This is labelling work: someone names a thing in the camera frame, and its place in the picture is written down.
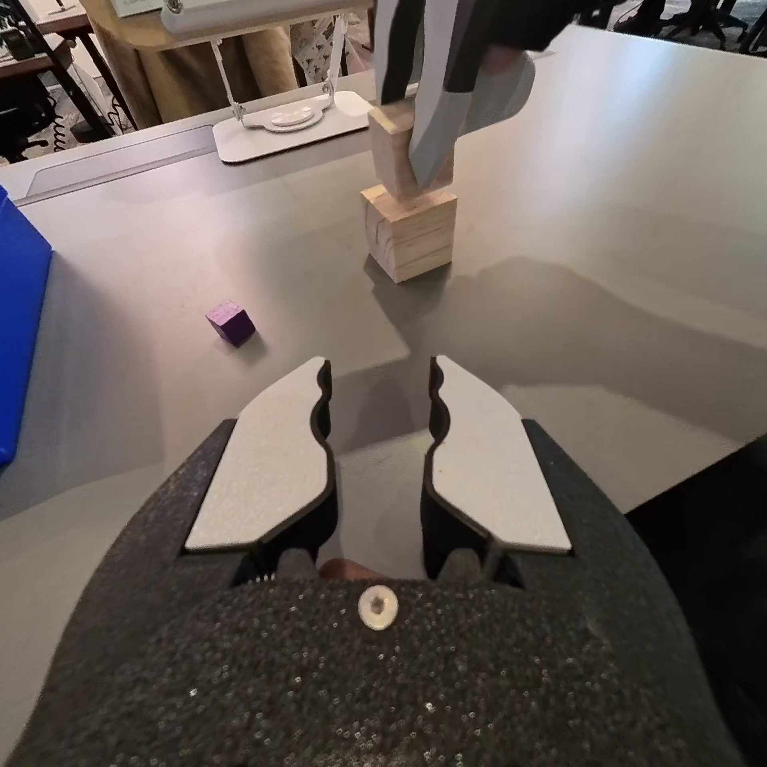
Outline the small purple wooden cube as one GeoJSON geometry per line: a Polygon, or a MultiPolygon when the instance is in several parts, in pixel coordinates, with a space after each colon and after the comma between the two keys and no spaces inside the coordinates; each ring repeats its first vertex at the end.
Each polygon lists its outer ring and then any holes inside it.
{"type": "Polygon", "coordinates": [[[217,334],[233,348],[239,348],[253,336],[256,328],[243,307],[225,300],[205,313],[217,334]]]}

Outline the black and white patterned cloth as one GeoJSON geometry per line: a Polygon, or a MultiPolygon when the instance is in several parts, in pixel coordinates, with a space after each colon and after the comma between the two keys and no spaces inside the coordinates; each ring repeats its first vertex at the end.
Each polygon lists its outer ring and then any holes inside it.
{"type": "Polygon", "coordinates": [[[323,16],[291,24],[289,35],[299,87],[322,83],[329,74],[348,75],[344,15],[323,16]]]}

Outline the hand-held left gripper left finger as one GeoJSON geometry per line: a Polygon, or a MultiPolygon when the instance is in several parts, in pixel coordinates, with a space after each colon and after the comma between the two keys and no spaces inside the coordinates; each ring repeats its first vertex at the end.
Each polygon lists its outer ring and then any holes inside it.
{"type": "Polygon", "coordinates": [[[311,358],[243,408],[185,551],[318,551],[338,523],[331,397],[330,360],[311,358]]]}

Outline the pale wooden cube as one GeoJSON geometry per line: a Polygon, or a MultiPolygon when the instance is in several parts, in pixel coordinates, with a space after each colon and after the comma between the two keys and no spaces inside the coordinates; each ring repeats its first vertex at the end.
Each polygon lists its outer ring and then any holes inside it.
{"type": "Polygon", "coordinates": [[[437,190],[394,198],[383,185],[360,193],[369,255],[395,283],[453,260],[458,198],[437,190]]]}
{"type": "Polygon", "coordinates": [[[417,183],[409,161],[414,119],[414,95],[374,107],[368,113],[370,146],[377,177],[387,192],[398,200],[414,199],[453,183],[454,150],[429,186],[420,187],[417,183]]]}

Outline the blue plastic bin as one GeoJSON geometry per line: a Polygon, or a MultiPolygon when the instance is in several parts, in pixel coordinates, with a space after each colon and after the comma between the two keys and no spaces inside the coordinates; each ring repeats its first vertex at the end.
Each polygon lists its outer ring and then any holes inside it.
{"type": "Polygon", "coordinates": [[[17,451],[52,257],[1,188],[1,467],[17,451]]]}

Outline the person's right hand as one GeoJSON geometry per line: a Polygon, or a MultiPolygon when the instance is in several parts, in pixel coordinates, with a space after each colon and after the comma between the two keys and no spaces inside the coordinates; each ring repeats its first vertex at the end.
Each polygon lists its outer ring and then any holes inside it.
{"type": "Polygon", "coordinates": [[[516,62],[525,57],[523,50],[509,48],[499,44],[489,44],[481,64],[482,71],[495,76],[508,71],[516,62]]]}

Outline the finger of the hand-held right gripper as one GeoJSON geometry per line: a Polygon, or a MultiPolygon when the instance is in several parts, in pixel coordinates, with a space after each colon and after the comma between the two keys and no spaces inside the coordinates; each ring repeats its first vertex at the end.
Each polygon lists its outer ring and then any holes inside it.
{"type": "Polygon", "coordinates": [[[421,1],[376,1],[373,66],[381,106],[404,99],[413,72],[421,1]]]}
{"type": "Polygon", "coordinates": [[[441,170],[469,110],[481,64],[481,2],[427,1],[409,161],[418,186],[441,170]]]}

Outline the black office chair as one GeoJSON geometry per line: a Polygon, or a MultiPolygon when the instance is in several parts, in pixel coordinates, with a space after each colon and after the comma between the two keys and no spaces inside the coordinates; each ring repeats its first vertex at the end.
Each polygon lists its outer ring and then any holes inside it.
{"type": "Polygon", "coordinates": [[[619,34],[765,58],[765,2],[596,2],[574,20],[619,34]]]}
{"type": "Polygon", "coordinates": [[[30,138],[56,120],[55,100],[37,74],[1,82],[1,156],[10,164],[24,161],[24,151],[47,145],[30,138]]]}

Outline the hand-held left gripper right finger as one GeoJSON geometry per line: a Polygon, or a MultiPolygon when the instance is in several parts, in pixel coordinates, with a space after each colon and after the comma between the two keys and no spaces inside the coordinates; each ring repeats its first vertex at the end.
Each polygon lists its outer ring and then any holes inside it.
{"type": "Polygon", "coordinates": [[[513,551],[568,554],[572,544],[523,418],[444,354],[431,359],[424,488],[481,539],[513,551]]]}

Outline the brown wooden table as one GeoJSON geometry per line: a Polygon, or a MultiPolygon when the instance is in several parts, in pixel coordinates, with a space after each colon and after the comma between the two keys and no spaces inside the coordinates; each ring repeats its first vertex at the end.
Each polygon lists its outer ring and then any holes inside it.
{"type": "MultiPolygon", "coordinates": [[[[116,133],[113,130],[113,125],[111,123],[104,125],[101,121],[102,119],[107,120],[109,118],[111,108],[105,107],[103,112],[97,112],[94,107],[94,104],[97,103],[96,99],[87,95],[77,85],[77,82],[69,74],[69,66],[62,63],[59,55],[47,42],[43,30],[33,21],[32,16],[25,7],[23,7],[21,2],[2,2],[2,19],[7,20],[8,18],[12,18],[13,21],[18,22],[19,24],[24,24],[24,27],[28,30],[28,36],[34,41],[34,45],[40,49],[36,58],[39,59],[40,56],[43,56],[43,58],[49,60],[49,70],[53,72],[64,92],[77,108],[82,118],[91,127],[93,135],[97,139],[105,139],[114,136],[116,133]]],[[[137,121],[131,114],[127,101],[117,83],[117,79],[106,58],[101,54],[101,48],[96,45],[91,38],[94,34],[91,22],[86,21],[79,26],[74,26],[74,22],[72,21],[64,21],[62,23],[64,26],[54,29],[54,32],[62,32],[64,34],[65,44],[68,44],[72,40],[79,40],[82,43],[92,62],[100,72],[101,78],[108,86],[113,99],[119,104],[121,112],[128,119],[133,130],[138,130],[139,126],[137,125],[137,121]]]]}

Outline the beige curtain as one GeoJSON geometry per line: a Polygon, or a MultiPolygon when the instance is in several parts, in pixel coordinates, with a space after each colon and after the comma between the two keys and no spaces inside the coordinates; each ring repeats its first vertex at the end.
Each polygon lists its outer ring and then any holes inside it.
{"type": "MultiPolygon", "coordinates": [[[[150,52],[94,33],[139,129],[228,106],[209,43],[150,52]]],[[[226,38],[220,52],[232,95],[240,103],[300,88],[288,25],[226,38]]]]}

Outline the white metal stand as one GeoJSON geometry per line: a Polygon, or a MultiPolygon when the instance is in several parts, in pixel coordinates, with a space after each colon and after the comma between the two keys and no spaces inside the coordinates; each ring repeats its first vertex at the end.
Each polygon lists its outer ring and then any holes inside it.
{"type": "Polygon", "coordinates": [[[344,16],[334,18],[328,76],[319,95],[256,111],[234,99],[220,52],[222,40],[211,41],[233,113],[231,119],[213,126],[223,163],[240,164],[368,129],[372,106],[357,93],[338,89],[347,28],[344,16]]]}

